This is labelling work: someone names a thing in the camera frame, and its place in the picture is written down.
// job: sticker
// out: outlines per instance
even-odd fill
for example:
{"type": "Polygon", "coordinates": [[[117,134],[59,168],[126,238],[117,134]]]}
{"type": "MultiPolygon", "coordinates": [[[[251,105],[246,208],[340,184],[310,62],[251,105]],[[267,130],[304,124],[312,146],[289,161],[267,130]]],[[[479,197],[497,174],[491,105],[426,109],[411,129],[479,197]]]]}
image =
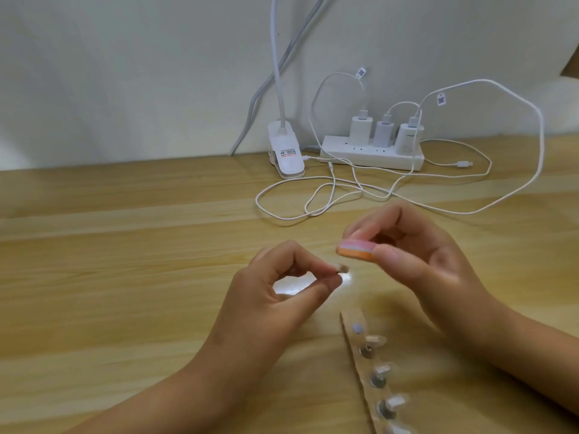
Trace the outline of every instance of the sticker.
{"type": "Polygon", "coordinates": [[[440,93],[437,96],[436,103],[438,103],[438,106],[446,105],[446,94],[440,93]]]}
{"type": "Polygon", "coordinates": [[[296,152],[295,149],[286,149],[280,152],[280,157],[284,158],[284,157],[292,157],[294,155],[297,155],[298,153],[296,152]]]}
{"type": "Polygon", "coordinates": [[[367,70],[364,67],[360,67],[360,70],[358,70],[358,72],[356,73],[356,79],[360,80],[364,77],[364,75],[366,74],[367,70]]]}

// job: white power strip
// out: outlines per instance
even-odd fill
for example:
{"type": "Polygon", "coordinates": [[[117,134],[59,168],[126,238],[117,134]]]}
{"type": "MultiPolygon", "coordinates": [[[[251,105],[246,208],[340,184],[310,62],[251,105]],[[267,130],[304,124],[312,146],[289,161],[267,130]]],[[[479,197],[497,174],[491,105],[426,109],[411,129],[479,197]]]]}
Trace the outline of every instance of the white power strip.
{"type": "Polygon", "coordinates": [[[416,155],[404,156],[396,153],[394,145],[390,147],[376,147],[372,146],[372,140],[368,146],[356,146],[349,144],[349,137],[337,137],[335,135],[327,135],[322,143],[322,151],[320,153],[320,160],[328,162],[338,159],[350,160],[356,166],[380,167],[385,169],[400,169],[404,171],[414,170],[419,171],[424,164],[424,154],[420,149],[420,145],[416,148],[416,155]]]}

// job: hand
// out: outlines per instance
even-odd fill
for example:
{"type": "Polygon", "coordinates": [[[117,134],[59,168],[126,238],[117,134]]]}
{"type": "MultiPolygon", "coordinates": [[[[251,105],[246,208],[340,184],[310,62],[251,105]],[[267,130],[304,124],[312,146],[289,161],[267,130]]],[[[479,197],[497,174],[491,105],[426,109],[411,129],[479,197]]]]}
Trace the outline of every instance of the hand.
{"type": "Polygon", "coordinates": [[[192,369],[212,378],[211,393],[230,407],[271,369],[293,331],[341,284],[334,265],[294,241],[261,250],[233,277],[192,369]],[[283,300],[273,290],[278,280],[307,272],[317,280],[296,296],[283,300]]]}
{"type": "Polygon", "coordinates": [[[344,238],[380,244],[375,262],[468,349],[484,352],[503,331],[510,310],[485,289],[453,238],[414,206],[388,203],[347,227],[344,238]]]}

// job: left hand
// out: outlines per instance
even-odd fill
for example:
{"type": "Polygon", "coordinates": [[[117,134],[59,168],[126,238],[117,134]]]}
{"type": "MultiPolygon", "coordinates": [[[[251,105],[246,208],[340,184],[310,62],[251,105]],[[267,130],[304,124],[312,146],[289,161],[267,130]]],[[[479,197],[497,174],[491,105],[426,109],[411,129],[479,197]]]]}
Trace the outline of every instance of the left hand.
{"type": "Polygon", "coordinates": [[[233,277],[192,368],[204,372],[217,399],[230,407],[273,367],[293,332],[341,284],[334,265],[295,241],[261,250],[233,277]],[[317,280],[294,297],[284,300],[273,290],[278,280],[307,272],[317,280]]]}

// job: wooden desk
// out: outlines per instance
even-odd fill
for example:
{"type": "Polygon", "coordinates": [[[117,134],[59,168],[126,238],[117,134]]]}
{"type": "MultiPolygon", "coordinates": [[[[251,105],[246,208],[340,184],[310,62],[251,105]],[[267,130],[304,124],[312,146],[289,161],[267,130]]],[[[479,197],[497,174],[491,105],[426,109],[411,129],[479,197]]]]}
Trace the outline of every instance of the wooden desk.
{"type": "MultiPolygon", "coordinates": [[[[534,138],[473,144],[495,160],[488,180],[458,186],[417,178],[402,194],[472,210],[535,170],[534,138]]],[[[459,146],[425,151],[435,161],[451,156],[485,167],[459,146]]],[[[545,172],[524,194],[475,216],[430,213],[497,297],[574,335],[578,161],[579,137],[550,139],[545,172]]],[[[327,166],[308,163],[307,173],[326,174],[327,166]]],[[[381,172],[360,178],[393,182],[381,172]]],[[[57,433],[174,372],[209,332],[233,273],[261,247],[294,238],[337,261],[343,228],[377,205],[358,200],[288,226],[253,202],[278,179],[264,154],[0,174],[0,432],[57,433]]],[[[264,205],[297,214],[315,185],[286,184],[264,205]]],[[[406,289],[370,264],[350,264],[344,285],[215,432],[370,433],[340,332],[339,311],[348,307],[360,307],[390,339],[380,356],[398,365],[392,388],[410,394],[403,420],[420,433],[578,432],[574,417],[453,348],[406,289]]],[[[294,279],[279,290],[307,283],[294,279]]]]}

